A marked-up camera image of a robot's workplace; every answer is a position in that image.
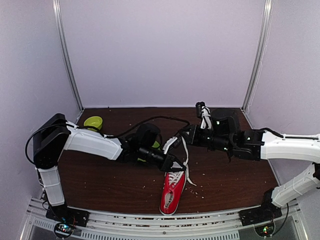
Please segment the white shoelace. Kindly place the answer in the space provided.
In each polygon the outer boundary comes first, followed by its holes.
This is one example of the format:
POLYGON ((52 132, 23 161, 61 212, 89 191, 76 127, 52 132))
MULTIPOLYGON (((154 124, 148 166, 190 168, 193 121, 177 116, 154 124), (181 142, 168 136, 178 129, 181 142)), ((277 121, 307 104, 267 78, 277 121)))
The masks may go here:
POLYGON ((185 155, 186 158, 183 161, 185 166, 186 166, 186 171, 179 171, 179 172, 167 172, 165 174, 165 184, 168 185, 170 190, 175 190, 178 188, 178 186, 182 185, 182 189, 185 186, 186 181, 188 181, 191 185, 197 186, 195 183, 192 182, 190 179, 190 174, 189 174, 189 150, 187 147, 187 144, 183 138, 182 139, 182 144, 184 147, 185 155))

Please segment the red canvas sneaker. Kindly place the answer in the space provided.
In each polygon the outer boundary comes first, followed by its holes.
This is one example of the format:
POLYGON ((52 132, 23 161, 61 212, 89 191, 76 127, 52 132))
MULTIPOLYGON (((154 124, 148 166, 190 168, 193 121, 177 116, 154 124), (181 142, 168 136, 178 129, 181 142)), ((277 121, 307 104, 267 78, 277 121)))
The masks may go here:
POLYGON ((165 174, 159 205, 159 210, 163 215, 171 216, 176 212, 185 184, 186 174, 184 171, 165 174))

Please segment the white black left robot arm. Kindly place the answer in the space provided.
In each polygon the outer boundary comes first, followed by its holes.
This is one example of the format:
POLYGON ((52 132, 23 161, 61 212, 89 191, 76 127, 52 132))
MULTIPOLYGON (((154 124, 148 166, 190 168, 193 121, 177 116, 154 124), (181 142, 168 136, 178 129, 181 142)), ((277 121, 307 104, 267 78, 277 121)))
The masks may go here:
POLYGON ((103 134, 94 126, 78 126, 57 113, 29 138, 33 142, 34 164, 46 193, 49 209, 58 217, 69 215, 58 171, 63 151, 78 151, 111 161, 129 162, 142 159, 162 172, 183 174, 187 164, 177 157, 153 147, 161 130, 150 119, 118 135, 103 134))

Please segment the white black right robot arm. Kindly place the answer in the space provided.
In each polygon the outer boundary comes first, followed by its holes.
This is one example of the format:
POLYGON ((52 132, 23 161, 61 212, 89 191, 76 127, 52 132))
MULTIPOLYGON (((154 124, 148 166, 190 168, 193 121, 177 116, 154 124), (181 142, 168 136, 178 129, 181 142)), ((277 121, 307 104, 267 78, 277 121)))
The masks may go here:
POLYGON ((280 209, 320 186, 320 136, 280 134, 269 128, 234 131, 191 125, 179 131, 187 144, 222 151, 242 160, 300 160, 309 166, 286 183, 264 193, 262 208, 280 209))

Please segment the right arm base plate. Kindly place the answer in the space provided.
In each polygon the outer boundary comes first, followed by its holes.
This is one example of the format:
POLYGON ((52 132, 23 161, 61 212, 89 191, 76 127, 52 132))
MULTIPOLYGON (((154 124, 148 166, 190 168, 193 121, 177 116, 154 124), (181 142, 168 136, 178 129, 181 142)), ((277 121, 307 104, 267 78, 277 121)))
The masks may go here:
POLYGON ((281 208, 275 206, 259 206, 241 210, 239 218, 243 226, 272 221, 282 216, 281 208))

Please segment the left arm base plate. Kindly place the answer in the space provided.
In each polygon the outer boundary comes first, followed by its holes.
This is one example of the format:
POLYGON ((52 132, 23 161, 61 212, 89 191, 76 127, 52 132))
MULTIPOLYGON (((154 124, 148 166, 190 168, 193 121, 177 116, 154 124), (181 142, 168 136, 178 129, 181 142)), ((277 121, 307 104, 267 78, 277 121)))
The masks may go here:
POLYGON ((70 208, 66 205, 50 206, 45 217, 72 226, 86 227, 90 213, 85 210, 70 208))

